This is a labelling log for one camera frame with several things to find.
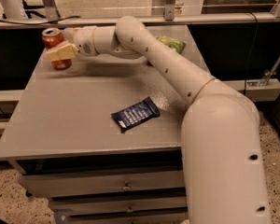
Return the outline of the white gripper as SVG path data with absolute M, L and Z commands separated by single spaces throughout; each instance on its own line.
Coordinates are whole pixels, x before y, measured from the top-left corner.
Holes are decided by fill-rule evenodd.
M 94 31 L 96 26 L 65 28 L 63 34 L 73 38 L 74 44 L 64 41 L 54 48 L 47 50 L 47 55 L 52 62 L 76 58 L 78 52 L 84 56 L 97 56 L 94 46 Z

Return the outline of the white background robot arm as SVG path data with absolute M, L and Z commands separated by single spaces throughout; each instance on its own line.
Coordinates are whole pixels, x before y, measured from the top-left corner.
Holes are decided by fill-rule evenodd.
M 0 0 L 0 7 L 8 19 L 26 19 L 27 15 L 21 0 Z

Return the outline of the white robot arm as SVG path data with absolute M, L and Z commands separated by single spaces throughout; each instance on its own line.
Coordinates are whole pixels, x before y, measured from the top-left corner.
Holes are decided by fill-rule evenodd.
M 145 57 L 185 101 L 181 152 L 190 224 L 272 224 L 259 140 L 259 112 L 237 90 L 158 40 L 138 19 L 87 26 L 48 49 L 51 61 L 78 55 Z

